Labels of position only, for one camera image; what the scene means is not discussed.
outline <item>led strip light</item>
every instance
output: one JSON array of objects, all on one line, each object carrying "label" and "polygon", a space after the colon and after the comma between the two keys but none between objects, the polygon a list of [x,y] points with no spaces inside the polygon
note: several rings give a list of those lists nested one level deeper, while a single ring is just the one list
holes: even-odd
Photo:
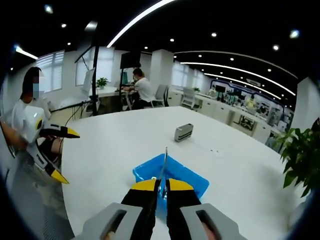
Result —
[{"label": "led strip light", "polygon": [[241,83],[241,84],[244,84],[244,85],[247,85],[247,86],[250,86],[250,87],[253,87],[255,89],[259,89],[260,91],[262,92],[265,92],[267,94],[270,94],[271,96],[281,100],[281,97],[278,97],[277,95],[274,95],[273,93],[267,91],[267,90],[264,90],[258,86],[255,86],[255,85],[252,85],[250,83],[247,83],[247,82],[244,82],[244,81],[240,81],[240,80],[237,80],[237,79],[233,79],[233,78],[230,78],[230,77],[226,77],[226,76],[220,76],[220,75],[215,75],[215,74],[210,74],[210,73],[204,73],[204,75],[207,75],[207,76],[213,76],[213,77],[219,77],[219,78],[223,78],[223,79],[228,79],[228,80],[231,80],[231,81],[235,81],[235,82],[238,82],[238,83]]},{"label": "led strip light", "polygon": [[152,5],[148,9],[144,10],[142,13],[140,13],[138,16],[136,16],[131,22],[129,22],[112,40],[111,42],[106,46],[107,48],[111,48],[112,45],[126,32],[128,31],[133,25],[135,25],[137,22],[139,22],[141,19],[143,19],[145,16],[149,15],[153,11],[171,3],[176,0],[162,0],[160,2],[157,2],[155,5]]},{"label": "led strip light", "polygon": [[263,60],[261,58],[258,57],[254,57],[254,56],[250,56],[250,55],[245,55],[245,54],[240,54],[240,53],[236,53],[236,52],[229,52],[229,51],[211,51],[211,50],[201,50],[201,51],[178,51],[175,52],[174,54],[188,54],[188,53],[215,53],[215,54],[230,54],[230,55],[237,55],[237,56],[241,56],[241,57],[246,57],[246,58],[250,58],[250,59],[255,59],[261,62],[264,62],[266,64],[270,64],[278,69],[281,69],[282,71],[286,72],[287,74],[290,74],[291,76],[295,77],[296,79],[298,79],[298,77],[296,75],[294,75],[293,73],[289,72],[288,70],[284,69],[283,67],[280,67],[278,65],[275,65],[272,62]]},{"label": "led strip light", "polygon": [[250,71],[246,71],[246,70],[243,70],[243,69],[240,69],[240,68],[235,68],[235,67],[231,67],[231,66],[224,66],[224,65],[218,65],[218,64],[212,64],[212,63],[203,63],[203,62],[181,62],[181,64],[188,64],[188,65],[205,65],[205,66],[213,66],[213,67],[221,67],[221,68],[225,68],[225,69],[232,69],[232,70],[237,70],[237,71],[240,71],[240,72],[243,72],[243,73],[247,73],[247,74],[251,74],[251,75],[254,75],[256,77],[259,77],[259,78],[262,78],[264,80],[267,80],[269,81],[270,83],[273,83],[277,86],[279,86],[280,88],[286,90],[287,92],[291,93],[293,96],[295,96],[296,94],[293,92],[293,91],[290,91],[288,88],[282,86],[281,84],[275,82],[275,81],[272,81],[271,79],[269,78],[266,78],[264,76],[261,76],[259,74],[256,74],[256,73],[253,73],[253,72],[250,72]]}]

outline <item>ceiling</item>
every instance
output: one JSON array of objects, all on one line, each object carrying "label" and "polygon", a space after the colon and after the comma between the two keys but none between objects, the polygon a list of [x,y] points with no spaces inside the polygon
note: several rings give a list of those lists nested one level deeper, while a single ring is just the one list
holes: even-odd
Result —
[{"label": "ceiling", "polygon": [[[95,19],[100,29],[98,44],[106,46],[130,20],[156,2],[93,1],[83,5],[53,2],[53,14],[46,13],[43,4],[28,3],[16,11],[16,43],[38,57],[62,49],[73,51],[77,49],[85,26]],[[317,20],[313,9],[310,6],[294,6],[292,3],[290,6],[252,6],[243,3],[217,4],[208,0],[176,0],[140,20],[113,46],[127,51],[152,52],[165,49],[176,53],[176,61],[208,63],[249,71],[296,93],[299,81],[307,76],[317,76],[315,63],[318,60],[319,37],[312,27],[312,22]],[[294,29],[300,31],[300,36],[291,39],[289,35]],[[273,45],[279,45],[279,50],[274,51]],[[237,53],[269,63],[246,56],[209,51]],[[14,73],[32,61],[30,57],[15,53],[11,72]],[[295,96],[286,90],[250,73],[218,66],[194,64],[190,67],[236,80],[243,77],[242,81],[246,78],[257,81],[265,85],[266,91],[279,97],[283,94],[280,101],[282,104],[294,107],[296,103]]]}]

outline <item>monitor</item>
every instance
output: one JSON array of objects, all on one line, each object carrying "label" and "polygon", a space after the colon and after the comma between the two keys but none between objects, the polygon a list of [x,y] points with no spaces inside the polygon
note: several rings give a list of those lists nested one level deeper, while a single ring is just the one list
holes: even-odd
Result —
[{"label": "monitor", "polygon": [[215,86],[215,91],[217,91],[219,93],[224,93],[226,91],[226,88],[224,86],[216,85]]},{"label": "monitor", "polygon": [[138,68],[140,64],[140,52],[131,51],[121,55],[120,69]]}]

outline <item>green plant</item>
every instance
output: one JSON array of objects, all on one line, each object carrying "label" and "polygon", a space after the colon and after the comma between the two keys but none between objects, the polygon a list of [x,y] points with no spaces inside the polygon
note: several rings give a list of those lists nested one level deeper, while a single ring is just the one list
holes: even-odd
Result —
[{"label": "green plant", "polygon": [[108,79],[106,79],[105,77],[99,78],[99,79],[96,81],[96,86],[97,86],[98,88],[106,86],[106,85],[107,85],[107,80],[108,80]]},{"label": "green plant", "polygon": [[310,190],[320,187],[320,132],[291,128],[288,133],[279,135],[275,144],[284,144],[281,158],[286,161],[283,188],[297,178],[295,185],[303,183],[305,190],[301,197]]}]

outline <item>blue tray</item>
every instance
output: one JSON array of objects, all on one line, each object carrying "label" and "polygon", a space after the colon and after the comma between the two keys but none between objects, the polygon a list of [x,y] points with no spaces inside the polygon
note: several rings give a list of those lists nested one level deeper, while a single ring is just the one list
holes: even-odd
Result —
[{"label": "blue tray", "polygon": [[[135,181],[141,182],[144,180],[151,179],[152,177],[159,178],[161,170],[165,163],[165,154],[160,154],[153,159],[146,161],[145,163],[135,167],[132,172],[135,176]],[[184,181],[190,184],[197,197],[200,199],[209,186],[208,180],[194,173],[190,169],[183,166],[178,161],[174,160],[169,155],[167,156],[166,168],[164,175],[167,179],[176,179]],[[161,191],[165,187],[165,181],[161,183]],[[162,211],[167,212],[167,196],[162,199],[161,197],[157,200],[157,210],[161,208]]]}]

